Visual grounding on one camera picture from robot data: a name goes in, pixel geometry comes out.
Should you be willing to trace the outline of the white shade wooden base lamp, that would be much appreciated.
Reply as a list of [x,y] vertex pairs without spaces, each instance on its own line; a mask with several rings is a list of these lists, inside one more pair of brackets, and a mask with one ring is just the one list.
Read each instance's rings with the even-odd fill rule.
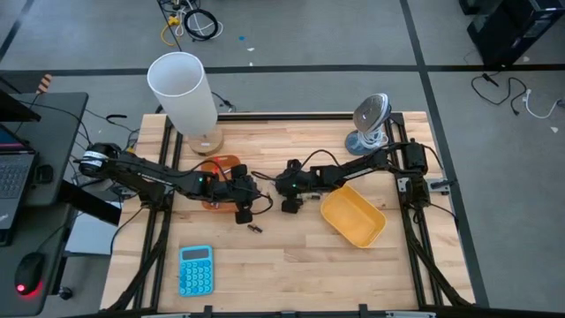
[[210,156],[221,149],[218,112],[204,66],[196,56],[172,52],[157,58],[148,68],[147,84],[194,153]]

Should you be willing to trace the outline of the black laptop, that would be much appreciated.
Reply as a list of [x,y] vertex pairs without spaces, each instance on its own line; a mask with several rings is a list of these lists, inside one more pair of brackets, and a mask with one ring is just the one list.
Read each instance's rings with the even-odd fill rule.
[[30,183],[36,153],[0,124],[0,246],[8,246]]

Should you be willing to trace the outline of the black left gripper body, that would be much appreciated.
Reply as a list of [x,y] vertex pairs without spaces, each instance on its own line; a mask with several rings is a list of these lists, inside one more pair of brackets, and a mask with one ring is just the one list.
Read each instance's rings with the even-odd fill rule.
[[253,178],[248,174],[246,165],[236,165],[230,170],[230,177],[226,170],[218,168],[217,179],[212,182],[213,203],[234,203],[239,208],[250,208],[255,200],[260,197],[260,191]]

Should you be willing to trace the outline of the black cabinet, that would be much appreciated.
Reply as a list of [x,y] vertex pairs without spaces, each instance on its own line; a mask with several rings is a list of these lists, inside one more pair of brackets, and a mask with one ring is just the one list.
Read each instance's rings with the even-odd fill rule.
[[510,66],[558,19],[565,0],[481,0],[467,27],[485,66]]

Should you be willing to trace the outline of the white and blue steam iron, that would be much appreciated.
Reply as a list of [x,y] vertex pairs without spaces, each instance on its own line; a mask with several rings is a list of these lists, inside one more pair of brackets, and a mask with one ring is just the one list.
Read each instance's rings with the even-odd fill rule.
[[353,112],[356,130],[345,139],[345,147],[352,155],[368,155],[388,143],[383,126],[389,119],[391,106],[384,93],[368,96]]

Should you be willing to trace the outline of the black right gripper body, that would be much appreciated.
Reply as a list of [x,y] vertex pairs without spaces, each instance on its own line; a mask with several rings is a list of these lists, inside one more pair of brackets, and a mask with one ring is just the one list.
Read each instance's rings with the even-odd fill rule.
[[295,198],[301,193],[312,193],[312,175],[304,171],[283,173],[276,177],[275,189],[287,198]]

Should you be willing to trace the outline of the orange plastic bin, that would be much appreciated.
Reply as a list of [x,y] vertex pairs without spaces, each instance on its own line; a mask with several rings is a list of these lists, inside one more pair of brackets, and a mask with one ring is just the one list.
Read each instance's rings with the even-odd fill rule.
[[[201,170],[205,172],[212,172],[219,176],[220,180],[223,181],[224,177],[220,172],[220,169],[215,165],[216,163],[222,168],[224,174],[231,179],[231,169],[234,166],[240,164],[240,160],[235,155],[218,155],[218,156],[211,156],[208,157],[208,160],[213,161],[213,163],[204,163],[201,166]],[[237,212],[237,206],[235,203],[228,203],[228,202],[220,202],[219,208],[213,208],[210,202],[202,202],[202,207],[210,212],[213,213],[221,213],[221,214],[233,214]]]

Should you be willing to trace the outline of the black computer mouse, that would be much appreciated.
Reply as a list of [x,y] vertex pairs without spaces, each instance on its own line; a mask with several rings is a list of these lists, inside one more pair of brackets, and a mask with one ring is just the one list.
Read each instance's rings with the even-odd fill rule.
[[39,252],[27,254],[21,259],[14,276],[14,286],[19,295],[26,296],[37,289],[44,262],[45,256]]

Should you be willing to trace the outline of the black aluminium table frame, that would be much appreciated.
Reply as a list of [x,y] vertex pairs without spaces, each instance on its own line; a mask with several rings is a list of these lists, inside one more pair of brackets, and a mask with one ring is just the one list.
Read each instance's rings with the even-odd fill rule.
[[[323,148],[340,163],[354,157],[345,150],[345,135],[354,129],[350,113],[240,113],[221,115],[224,133],[221,154],[235,155],[249,170],[270,176],[289,159],[304,160]],[[210,317],[393,317],[395,312],[435,305],[432,285],[421,260],[409,251],[404,225],[419,232],[427,225],[436,266],[461,298],[476,303],[454,218],[436,207],[426,208],[425,220],[414,224],[413,212],[401,212],[392,174],[376,172],[349,185],[379,208],[387,218],[381,235],[368,248],[356,248],[320,214],[322,200],[307,200],[300,211],[280,211],[282,198],[274,185],[258,180],[275,205],[255,216],[254,233],[236,225],[228,213],[207,211],[198,201],[175,194],[164,256],[147,274],[139,291],[142,314]],[[163,213],[140,212],[118,234],[102,294],[101,308],[117,302],[145,256],[149,243],[165,225]],[[210,245],[215,257],[212,294],[183,298],[178,294],[180,247]]]

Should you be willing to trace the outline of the yellow plastic bin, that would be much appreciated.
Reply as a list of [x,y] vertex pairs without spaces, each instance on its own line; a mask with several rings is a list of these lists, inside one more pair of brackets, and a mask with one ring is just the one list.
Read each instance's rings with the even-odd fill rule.
[[358,248],[369,248],[387,225],[385,215],[348,185],[330,193],[321,203],[320,213]]

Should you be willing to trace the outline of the orange black striped tape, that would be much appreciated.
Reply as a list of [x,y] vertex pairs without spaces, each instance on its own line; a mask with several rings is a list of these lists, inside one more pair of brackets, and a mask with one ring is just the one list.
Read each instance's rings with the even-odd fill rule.
[[53,77],[51,74],[44,74],[40,80],[40,83],[36,89],[36,94],[45,94],[49,90],[49,85],[52,81]]

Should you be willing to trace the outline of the small black desk device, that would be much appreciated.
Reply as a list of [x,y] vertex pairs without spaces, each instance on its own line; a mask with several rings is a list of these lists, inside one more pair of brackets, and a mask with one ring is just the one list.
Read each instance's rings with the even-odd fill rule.
[[53,181],[54,170],[49,164],[43,164],[35,169],[34,182],[35,184],[49,184]]

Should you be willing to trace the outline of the blue calculator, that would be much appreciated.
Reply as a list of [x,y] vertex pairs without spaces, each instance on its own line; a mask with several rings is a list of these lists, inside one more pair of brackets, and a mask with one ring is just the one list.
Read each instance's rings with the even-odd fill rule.
[[178,294],[200,297],[215,289],[215,263],[211,246],[187,246],[179,250]]

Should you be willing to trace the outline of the black desk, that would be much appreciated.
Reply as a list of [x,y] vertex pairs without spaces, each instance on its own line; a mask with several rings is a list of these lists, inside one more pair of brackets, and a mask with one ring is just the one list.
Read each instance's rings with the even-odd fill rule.
[[[37,164],[51,166],[54,177],[47,184],[35,184],[29,179],[19,212],[11,222],[11,242],[7,246],[0,244],[0,317],[37,315],[47,297],[57,292],[66,263],[64,248],[80,211],[113,225],[121,213],[119,208],[64,180],[88,95],[14,97],[31,103],[32,111],[41,120],[23,125],[7,123],[6,127],[39,153]],[[39,283],[32,292],[21,295],[15,284],[17,267],[26,255],[34,252],[43,255]]]

